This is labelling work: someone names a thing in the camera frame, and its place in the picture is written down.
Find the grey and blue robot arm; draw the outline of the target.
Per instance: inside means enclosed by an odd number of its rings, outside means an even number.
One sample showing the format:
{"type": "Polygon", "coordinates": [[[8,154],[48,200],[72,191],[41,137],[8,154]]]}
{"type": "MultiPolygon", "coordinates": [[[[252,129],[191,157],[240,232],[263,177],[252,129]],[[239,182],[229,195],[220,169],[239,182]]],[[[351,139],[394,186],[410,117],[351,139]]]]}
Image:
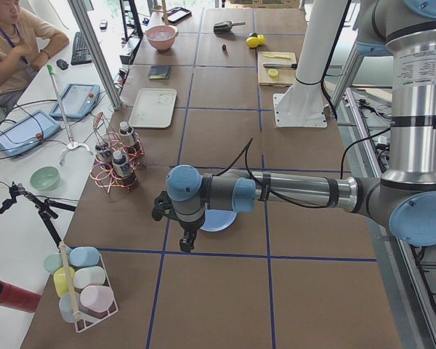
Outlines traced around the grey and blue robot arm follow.
{"type": "Polygon", "coordinates": [[[249,212],[257,201],[339,207],[369,217],[413,246],[436,244],[436,1],[362,1],[356,47],[393,56],[389,166],[380,178],[306,177],[180,165],[154,201],[154,220],[176,220],[189,252],[208,209],[249,212]]]}

